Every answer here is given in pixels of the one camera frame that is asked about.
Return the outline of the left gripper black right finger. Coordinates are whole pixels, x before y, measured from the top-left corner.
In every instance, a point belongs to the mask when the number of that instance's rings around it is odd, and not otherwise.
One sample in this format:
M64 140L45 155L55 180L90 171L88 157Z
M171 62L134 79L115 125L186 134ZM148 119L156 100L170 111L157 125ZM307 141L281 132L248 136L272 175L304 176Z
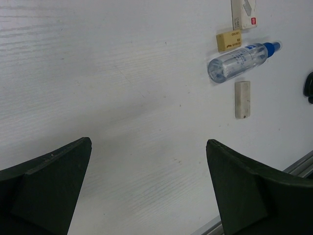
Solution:
M208 140L207 163L226 235L311 235L313 171L292 175Z

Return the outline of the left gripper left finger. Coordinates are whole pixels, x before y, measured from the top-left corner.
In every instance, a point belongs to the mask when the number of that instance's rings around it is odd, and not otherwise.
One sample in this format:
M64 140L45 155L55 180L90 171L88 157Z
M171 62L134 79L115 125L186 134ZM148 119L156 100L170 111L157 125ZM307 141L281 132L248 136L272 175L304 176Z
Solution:
M0 172L2 235L66 235L92 150L83 137Z

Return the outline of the black handled scissors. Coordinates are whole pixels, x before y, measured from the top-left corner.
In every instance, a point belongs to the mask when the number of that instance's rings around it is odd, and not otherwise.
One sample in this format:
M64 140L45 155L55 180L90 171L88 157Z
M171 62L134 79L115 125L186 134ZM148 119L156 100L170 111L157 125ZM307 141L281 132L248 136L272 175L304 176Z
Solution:
M303 95L308 98L310 104L313 104L313 72L311 72L306 78Z

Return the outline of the clear glue bottle blue cap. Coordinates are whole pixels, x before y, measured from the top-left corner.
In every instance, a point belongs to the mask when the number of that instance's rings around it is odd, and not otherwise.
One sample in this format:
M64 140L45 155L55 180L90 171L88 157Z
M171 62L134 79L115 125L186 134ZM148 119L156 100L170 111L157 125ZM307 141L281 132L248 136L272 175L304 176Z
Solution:
M207 65L209 78L218 84L262 65L282 47L280 42L255 43L212 59Z

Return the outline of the small yellow eraser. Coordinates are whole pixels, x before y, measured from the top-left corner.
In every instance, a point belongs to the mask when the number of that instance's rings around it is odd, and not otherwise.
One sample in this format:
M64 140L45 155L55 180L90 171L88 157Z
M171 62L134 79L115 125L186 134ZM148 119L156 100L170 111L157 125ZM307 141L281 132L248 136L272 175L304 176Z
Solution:
M225 52L242 45L241 30L233 30L216 35L218 52Z

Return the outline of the beige eraser stick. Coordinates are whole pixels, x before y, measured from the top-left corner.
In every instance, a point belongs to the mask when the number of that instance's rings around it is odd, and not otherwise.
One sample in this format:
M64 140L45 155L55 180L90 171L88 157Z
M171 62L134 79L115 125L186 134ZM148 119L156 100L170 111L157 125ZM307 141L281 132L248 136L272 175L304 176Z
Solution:
M250 116L250 81L235 82L235 117L245 119Z

